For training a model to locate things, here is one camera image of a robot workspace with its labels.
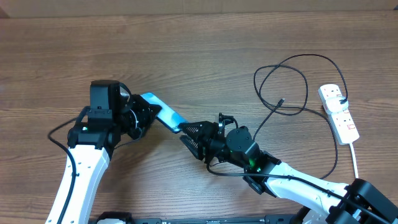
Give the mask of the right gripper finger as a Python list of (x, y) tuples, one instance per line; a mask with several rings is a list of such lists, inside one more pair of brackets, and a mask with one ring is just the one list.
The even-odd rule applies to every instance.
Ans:
[(218, 124), (209, 121), (180, 123), (178, 127), (183, 133), (180, 140), (207, 140), (213, 138), (218, 132)]
[(205, 142), (201, 136), (190, 137), (187, 135), (180, 136), (181, 142), (193, 154), (193, 156), (202, 161), (205, 158)]

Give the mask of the blue Samsung Galaxy smartphone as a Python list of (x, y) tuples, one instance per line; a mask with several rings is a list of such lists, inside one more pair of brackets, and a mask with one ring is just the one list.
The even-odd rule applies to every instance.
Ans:
[(187, 120), (173, 110), (169, 105), (163, 102), (155, 94), (148, 92), (141, 95), (148, 103), (161, 107), (161, 110), (157, 113), (156, 118), (171, 132), (179, 133), (181, 129), (179, 125), (186, 123)]

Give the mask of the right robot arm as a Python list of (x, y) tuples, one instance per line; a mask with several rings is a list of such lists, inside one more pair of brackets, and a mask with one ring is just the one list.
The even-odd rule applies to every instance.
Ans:
[(225, 126), (235, 122), (220, 114), (217, 123), (180, 123), (180, 140), (206, 165), (218, 159), (238, 166), (243, 169), (239, 176), (258, 194), (297, 202), (306, 212), (321, 215), (325, 223), (397, 223), (397, 206), (370, 182), (329, 182), (297, 171), (262, 151), (247, 127), (225, 133)]

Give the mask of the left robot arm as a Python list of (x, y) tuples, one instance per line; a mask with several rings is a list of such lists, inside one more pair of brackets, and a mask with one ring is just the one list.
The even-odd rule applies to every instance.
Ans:
[(71, 120), (67, 134), (65, 171), (47, 223), (88, 223), (95, 195), (122, 135), (141, 139), (161, 111), (141, 95), (121, 91), (116, 80), (95, 80), (90, 105)]

